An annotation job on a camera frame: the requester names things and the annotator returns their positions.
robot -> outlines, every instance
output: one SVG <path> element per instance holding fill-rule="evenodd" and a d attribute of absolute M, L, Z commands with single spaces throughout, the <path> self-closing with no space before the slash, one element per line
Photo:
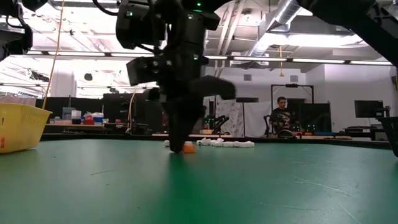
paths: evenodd
<path fill-rule="evenodd" d="M 3 0 L 0 14 L 23 21 L 17 1 Z M 36 10 L 47 0 L 22 0 Z M 220 18 L 214 13 L 229 0 L 121 0 L 118 12 L 109 12 L 97 0 L 93 3 L 104 13 L 117 16 L 116 37 L 125 49 L 140 47 L 153 57 L 139 57 L 127 64 L 131 85 L 157 82 L 159 88 L 147 90 L 148 100 L 159 101 L 169 117 L 170 149 L 180 152 L 201 115 L 203 97 L 220 95 L 234 99 L 235 86 L 213 76 L 201 76 L 208 59 L 203 56 L 206 30 L 215 30 Z M 398 67 L 398 21 L 375 0 L 297 0 L 298 4 L 327 23 L 351 29 Z M 24 54 L 32 47 L 32 31 L 22 25 L 23 37 L 0 35 L 0 44 L 19 45 L 12 54 Z M 160 41 L 167 45 L 159 49 Z M 148 49 L 143 44 L 153 45 Z"/>

black t-shirt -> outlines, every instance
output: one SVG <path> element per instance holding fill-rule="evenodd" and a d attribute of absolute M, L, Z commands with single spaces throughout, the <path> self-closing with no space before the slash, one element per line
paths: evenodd
<path fill-rule="evenodd" d="M 290 126 L 294 120 L 294 112 L 285 108 L 276 108 L 272 111 L 269 121 L 278 123 L 278 126 Z"/>

green table surface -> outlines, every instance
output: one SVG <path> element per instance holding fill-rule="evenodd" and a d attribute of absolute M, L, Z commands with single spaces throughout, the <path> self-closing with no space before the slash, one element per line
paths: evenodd
<path fill-rule="evenodd" d="M 398 223 L 391 151 L 49 141 L 0 155 L 0 223 Z"/>

ceiling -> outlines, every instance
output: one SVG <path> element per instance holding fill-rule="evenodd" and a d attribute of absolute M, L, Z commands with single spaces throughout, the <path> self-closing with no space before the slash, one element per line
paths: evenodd
<path fill-rule="evenodd" d="M 24 19 L 34 30 L 34 46 L 32 50 L 38 51 L 55 51 L 57 46 L 57 27 L 60 23 L 60 6 L 61 0 L 50 0 L 49 4 L 40 8 L 36 13 L 25 10 Z M 117 11 L 116 0 L 99 1 L 103 6 Z M 231 25 L 235 17 L 238 17 L 238 23 L 231 36 L 230 44 L 226 46 L 228 37 L 224 38 L 225 54 L 241 54 L 244 55 L 257 42 L 258 25 L 267 13 L 277 8 L 279 0 L 243 0 L 243 13 L 237 13 L 235 8 L 231 22 L 225 24 L 226 15 L 230 4 L 233 1 L 220 7 L 216 13 L 221 17 L 221 22 L 216 31 L 208 32 L 206 44 L 206 54 L 222 54 L 217 51 L 221 39 L 221 33 L 224 26 L 233 29 Z M 385 5 L 391 4 L 390 1 L 383 1 Z M 312 14 L 306 10 L 301 10 L 299 16 L 293 20 L 290 33 L 284 34 L 284 41 L 278 43 L 275 40 L 273 45 L 269 46 L 265 51 L 270 57 L 300 57 L 300 58 L 327 58 L 327 59 L 350 59 L 350 60 L 375 60 L 381 56 L 370 48 L 366 43 L 358 39 L 349 45 L 338 45 L 328 47 L 308 46 L 315 43 L 312 40 L 308 43 L 300 42 L 300 38 L 291 38 L 293 35 L 311 35 L 314 36 L 306 21 L 316 22 L 320 26 L 328 26 L 323 21 L 316 21 Z M 18 21 L 10 19 L 11 24 L 18 25 Z M 121 47 L 115 36 L 116 17 L 108 16 L 97 9 L 91 0 L 65 0 L 65 8 L 63 13 L 62 31 L 60 36 L 61 51 L 77 51 L 77 52 L 137 52 L 146 53 L 145 50 L 136 49 L 126 50 Z M 0 19 L 0 29 L 6 29 L 5 19 Z M 329 37 L 329 33 L 315 35 L 318 42 L 322 44 L 325 37 Z M 43 76 L 48 76 L 52 66 L 51 57 L 19 57 L 11 56 L 0 62 L 0 83 L 25 83 L 45 84 L 38 80 L 31 79 L 31 71 L 37 72 Z M 73 69 L 78 78 L 78 86 L 102 85 L 102 86 L 128 86 L 128 78 L 125 64 L 127 60 L 100 60 L 100 58 L 74 59 L 63 58 L 57 63 L 63 63 L 67 60 L 73 60 Z M 265 68 L 277 68 L 280 63 L 270 63 Z M 286 63 L 284 68 L 300 68 L 305 70 L 307 64 L 302 63 Z M 83 78 L 84 74 L 92 73 L 93 81 L 86 82 Z M 42 95 L 41 87 L 24 87 L 26 92 L 36 95 Z M 102 93 L 108 93 L 106 88 L 99 88 L 94 91 L 91 89 L 82 89 L 78 94 L 92 97 L 100 97 Z"/>

yellow container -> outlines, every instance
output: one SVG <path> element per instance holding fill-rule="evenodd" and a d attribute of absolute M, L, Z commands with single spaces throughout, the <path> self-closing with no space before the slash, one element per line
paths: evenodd
<path fill-rule="evenodd" d="M 51 113 L 29 105 L 0 103 L 0 153 L 38 146 Z"/>

